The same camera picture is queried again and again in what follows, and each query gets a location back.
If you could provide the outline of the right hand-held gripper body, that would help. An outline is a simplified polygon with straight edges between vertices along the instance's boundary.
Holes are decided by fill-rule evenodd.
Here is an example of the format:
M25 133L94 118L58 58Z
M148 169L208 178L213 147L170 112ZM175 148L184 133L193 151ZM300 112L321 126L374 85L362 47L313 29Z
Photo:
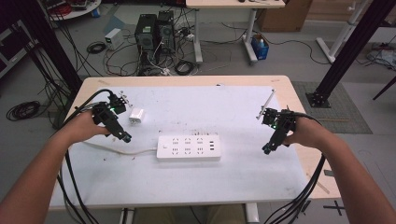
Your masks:
M262 124L268 125L274 130L280 130L281 128L288 131L295 130L295 117L292 112L288 109L277 111L276 109L270 108L269 103L275 96L275 89L271 90L268 99L264 105L261 106L259 114L256 116L257 120L262 120Z

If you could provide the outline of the white table mat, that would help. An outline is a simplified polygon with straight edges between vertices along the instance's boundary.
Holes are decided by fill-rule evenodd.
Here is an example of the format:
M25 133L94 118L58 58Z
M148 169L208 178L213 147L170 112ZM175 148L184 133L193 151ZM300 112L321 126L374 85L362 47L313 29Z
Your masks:
M63 196L88 207L166 204L244 203L296 197L306 177L293 147L264 154L273 129L256 116L268 99L279 108L280 90L270 86L210 85L192 87L106 87L126 94L145 110L140 124L119 116L132 139L95 136L75 144L64 166L64 185L55 189L50 206L61 209ZM165 135L218 135L219 161L159 161L158 139Z

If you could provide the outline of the small white device box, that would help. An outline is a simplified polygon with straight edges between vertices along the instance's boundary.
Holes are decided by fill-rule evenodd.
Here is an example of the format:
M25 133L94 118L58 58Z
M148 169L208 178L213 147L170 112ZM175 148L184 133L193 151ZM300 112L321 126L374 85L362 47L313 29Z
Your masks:
M124 43L121 29L114 28L105 36L105 41L109 49L117 49L121 44Z

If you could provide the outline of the cardboard box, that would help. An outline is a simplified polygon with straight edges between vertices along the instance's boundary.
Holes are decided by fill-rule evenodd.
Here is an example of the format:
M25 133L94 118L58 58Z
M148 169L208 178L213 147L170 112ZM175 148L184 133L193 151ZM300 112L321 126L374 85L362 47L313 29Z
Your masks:
M284 0L282 8L260 9L256 23L262 32L300 32L313 0Z

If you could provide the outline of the black metal stand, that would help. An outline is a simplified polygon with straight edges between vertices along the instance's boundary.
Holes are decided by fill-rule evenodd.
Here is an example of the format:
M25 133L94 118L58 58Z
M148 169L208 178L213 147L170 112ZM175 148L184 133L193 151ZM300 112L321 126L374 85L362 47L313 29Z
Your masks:
M68 89L72 94L77 94L81 88L82 81L64 52L56 34L50 27L46 14L38 1L8 0L8 2L16 8L22 22L42 45L42 48L57 68Z
M335 54L335 61L329 71L318 84L318 87L308 93L307 99L313 107L329 106L328 99L350 65L357 58L363 47L375 34L381 22L396 6L396 0L370 0L358 18L358 25Z

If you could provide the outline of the white charger plug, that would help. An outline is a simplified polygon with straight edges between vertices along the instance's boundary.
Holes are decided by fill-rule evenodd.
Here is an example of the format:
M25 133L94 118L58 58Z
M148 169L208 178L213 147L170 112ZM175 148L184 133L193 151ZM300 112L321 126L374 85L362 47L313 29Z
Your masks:
M142 108L134 107L129 116L129 121L132 124L140 124L145 117L145 110Z

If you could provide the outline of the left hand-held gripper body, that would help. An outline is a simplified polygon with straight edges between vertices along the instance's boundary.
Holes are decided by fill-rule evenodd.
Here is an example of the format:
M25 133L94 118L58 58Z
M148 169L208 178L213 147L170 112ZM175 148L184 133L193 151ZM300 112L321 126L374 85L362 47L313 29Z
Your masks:
M126 111L127 101L122 96L117 96L113 91L107 90L108 102L94 103L92 107L93 121L95 124L107 124L118 119L118 115Z

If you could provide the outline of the white metal stand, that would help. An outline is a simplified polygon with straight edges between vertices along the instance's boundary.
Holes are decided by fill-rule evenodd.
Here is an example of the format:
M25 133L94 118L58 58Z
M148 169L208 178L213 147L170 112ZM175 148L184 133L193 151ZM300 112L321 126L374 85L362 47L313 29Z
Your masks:
M316 38L318 46L321 48L329 63L333 63L335 61L335 54L340 49L341 45L348 40L355 27L358 25L358 18L368 5L369 1L370 0L360 0L357 2L357 0L353 0L352 5L348 8L348 10L352 12L352 15L346 21L343 29L330 47L327 46L321 37Z

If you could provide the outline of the round white table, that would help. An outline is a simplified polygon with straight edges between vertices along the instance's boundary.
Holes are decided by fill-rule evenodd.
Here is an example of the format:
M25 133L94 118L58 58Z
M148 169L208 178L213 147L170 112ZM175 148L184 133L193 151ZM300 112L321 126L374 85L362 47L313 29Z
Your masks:
M39 0L52 21L74 19L88 13L99 14L102 0Z

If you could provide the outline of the white-legged wooden desk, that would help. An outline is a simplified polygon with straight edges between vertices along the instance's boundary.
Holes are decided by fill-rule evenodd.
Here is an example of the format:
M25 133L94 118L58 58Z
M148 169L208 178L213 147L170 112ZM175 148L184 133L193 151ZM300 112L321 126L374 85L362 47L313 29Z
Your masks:
M251 46L253 26L256 13L263 8L282 8L286 4L283 0L185 0L186 7L194 11L194 38L193 49L195 61L200 64L204 61L200 43L200 14L202 8L248 8L250 10L246 33L242 37L242 43L247 52L248 62L256 63L258 58Z

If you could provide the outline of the person's right hand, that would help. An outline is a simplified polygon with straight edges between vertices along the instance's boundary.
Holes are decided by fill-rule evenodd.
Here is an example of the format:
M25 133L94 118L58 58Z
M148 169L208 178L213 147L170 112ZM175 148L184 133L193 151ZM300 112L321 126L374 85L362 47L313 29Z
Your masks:
M284 139L283 144L300 144L320 149L327 134L328 131L316 121L299 117L296 120L295 131Z

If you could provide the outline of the person's left hand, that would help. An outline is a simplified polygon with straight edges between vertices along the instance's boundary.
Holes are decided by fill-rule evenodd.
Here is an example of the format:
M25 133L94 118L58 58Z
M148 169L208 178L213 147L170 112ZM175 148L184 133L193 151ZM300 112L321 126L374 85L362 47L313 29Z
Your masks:
M60 130L60 134L64 136L69 143L77 143L88 140L98 134L109 134L109 130L95 124L92 118L92 112L85 111L67 122Z

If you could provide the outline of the black computer tower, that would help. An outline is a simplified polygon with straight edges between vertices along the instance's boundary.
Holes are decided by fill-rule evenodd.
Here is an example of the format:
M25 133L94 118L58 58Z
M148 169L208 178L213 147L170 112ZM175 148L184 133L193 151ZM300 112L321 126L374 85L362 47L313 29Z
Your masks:
M136 44L142 50L154 51L157 46L156 20L157 16L155 14L141 14L139 16L134 36Z
M157 18L163 54L171 54L175 50L174 11L162 10Z

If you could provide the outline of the grey floor mat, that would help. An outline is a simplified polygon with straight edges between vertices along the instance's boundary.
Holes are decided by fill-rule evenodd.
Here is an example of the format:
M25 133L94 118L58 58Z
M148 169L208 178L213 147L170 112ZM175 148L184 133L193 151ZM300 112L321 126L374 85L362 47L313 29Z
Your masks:
M327 107L313 107L308 102L306 95L317 88L317 82L292 81L292 86L305 113L315 117L329 131L354 134L373 133L341 83L332 91L328 99L330 105Z

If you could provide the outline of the white power strip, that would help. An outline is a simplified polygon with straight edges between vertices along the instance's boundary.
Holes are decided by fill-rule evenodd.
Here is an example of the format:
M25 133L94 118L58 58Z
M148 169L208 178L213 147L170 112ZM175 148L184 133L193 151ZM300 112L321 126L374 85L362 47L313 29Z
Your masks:
M218 135L165 135L157 146L159 161L219 161L221 144Z

